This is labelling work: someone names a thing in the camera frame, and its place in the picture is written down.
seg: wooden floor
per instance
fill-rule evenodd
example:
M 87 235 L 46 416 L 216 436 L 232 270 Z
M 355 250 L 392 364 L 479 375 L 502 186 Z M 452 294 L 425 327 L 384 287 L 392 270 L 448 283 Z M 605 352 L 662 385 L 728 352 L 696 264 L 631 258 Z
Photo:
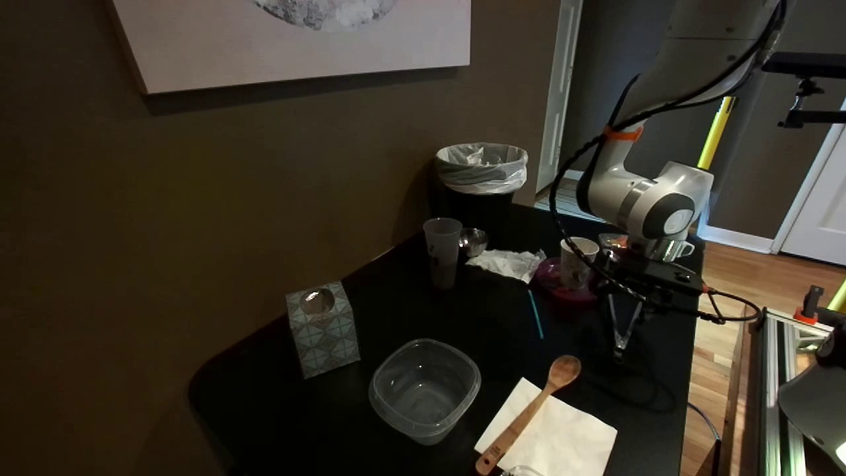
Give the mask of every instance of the wooden floor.
M 703 281 L 711 287 L 737 294 L 758 307 L 794 311 L 795 307 L 801 307 L 808 285 L 823 285 L 826 294 L 820 305 L 827 305 L 839 285 L 846 281 L 846 266 L 705 243 Z M 682 476 L 701 474 L 713 440 L 721 434 L 737 331 L 741 326 L 732 323 L 697 323 L 690 404 L 697 408 L 705 417 L 697 409 L 688 409 L 688 434 L 679 470 Z

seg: clear plastic container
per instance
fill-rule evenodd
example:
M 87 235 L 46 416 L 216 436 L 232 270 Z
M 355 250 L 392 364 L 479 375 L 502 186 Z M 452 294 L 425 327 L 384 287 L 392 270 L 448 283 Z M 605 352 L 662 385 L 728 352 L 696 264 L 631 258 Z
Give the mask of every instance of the clear plastic container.
M 419 443 L 438 443 L 474 404 L 481 385 L 477 362 L 433 339 L 413 339 L 370 377 L 374 409 Z

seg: plastic container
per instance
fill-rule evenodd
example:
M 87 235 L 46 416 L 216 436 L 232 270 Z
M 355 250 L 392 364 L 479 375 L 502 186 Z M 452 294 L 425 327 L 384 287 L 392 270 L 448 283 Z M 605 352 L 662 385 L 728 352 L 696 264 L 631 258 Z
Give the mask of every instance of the plastic container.
M 454 143 L 436 150 L 438 179 L 466 196 L 507 196 L 526 182 L 526 149 L 507 143 Z
M 370 377 L 370 404 L 392 429 L 419 443 L 438 443 L 474 404 L 481 385 L 477 362 L 433 339 L 413 339 Z

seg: small box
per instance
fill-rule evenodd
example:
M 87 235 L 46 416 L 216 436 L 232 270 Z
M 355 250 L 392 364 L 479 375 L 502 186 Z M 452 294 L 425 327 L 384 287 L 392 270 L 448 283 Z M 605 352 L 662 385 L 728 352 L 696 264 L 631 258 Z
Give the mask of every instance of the small box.
M 360 359 L 355 311 L 342 283 L 289 294 L 286 305 L 305 377 Z

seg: framed picture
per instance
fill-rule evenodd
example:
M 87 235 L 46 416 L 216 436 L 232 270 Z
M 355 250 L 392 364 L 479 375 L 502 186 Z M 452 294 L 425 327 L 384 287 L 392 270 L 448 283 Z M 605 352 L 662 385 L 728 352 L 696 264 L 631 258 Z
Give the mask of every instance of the framed picture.
M 471 64 L 471 0 L 112 0 L 142 93 Z

